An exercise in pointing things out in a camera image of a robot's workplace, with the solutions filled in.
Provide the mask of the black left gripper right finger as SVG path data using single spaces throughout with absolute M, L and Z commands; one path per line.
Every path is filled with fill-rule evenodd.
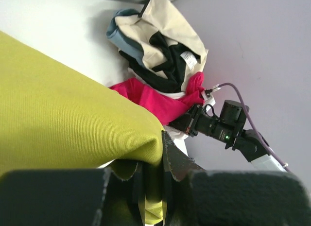
M 163 141 L 166 226 L 308 226 L 310 197 L 290 173 L 207 171 Z

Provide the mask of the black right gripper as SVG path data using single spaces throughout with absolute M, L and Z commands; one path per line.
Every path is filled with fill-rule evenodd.
M 203 106 L 194 104 L 186 113 L 170 122 L 169 126 L 190 137 L 195 137 L 198 135 L 198 130 L 195 128 L 196 123 L 201 115 L 203 115 Z

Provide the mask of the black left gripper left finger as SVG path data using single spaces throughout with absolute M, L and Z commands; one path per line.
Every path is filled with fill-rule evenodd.
M 142 173 L 122 180 L 110 168 L 8 172 L 0 179 L 0 223 L 142 226 Z

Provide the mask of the magenta pink cloth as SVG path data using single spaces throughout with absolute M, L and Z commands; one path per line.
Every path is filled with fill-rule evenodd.
M 186 113 L 194 104 L 204 104 L 205 100 L 201 96 L 201 92 L 204 90 L 202 87 L 204 78 L 202 72 L 194 74 L 189 79 L 184 95 L 178 99 L 159 93 L 137 78 L 130 78 L 115 84 L 110 89 L 144 107 L 155 115 L 163 125 L 168 125 Z

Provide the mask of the yellow-green cloth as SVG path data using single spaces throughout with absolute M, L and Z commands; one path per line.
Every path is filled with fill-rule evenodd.
M 0 172 L 147 163 L 145 221 L 163 219 L 162 131 L 145 108 L 0 34 Z

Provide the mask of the cream canvas tote bag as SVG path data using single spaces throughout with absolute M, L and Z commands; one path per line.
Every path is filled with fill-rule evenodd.
M 182 91 L 185 91 L 189 79 L 194 74 L 203 71 L 208 50 L 170 0 L 148 0 L 138 15 L 119 16 L 115 21 L 125 36 L 142 46 L 142 61 L 146 69 L 166 61 L 163 51 L 149 42 L 151 36 L 157 32 L 166 37 L 168 45 L 181 43 L 190 49 L 180 55 L 186 62 Z

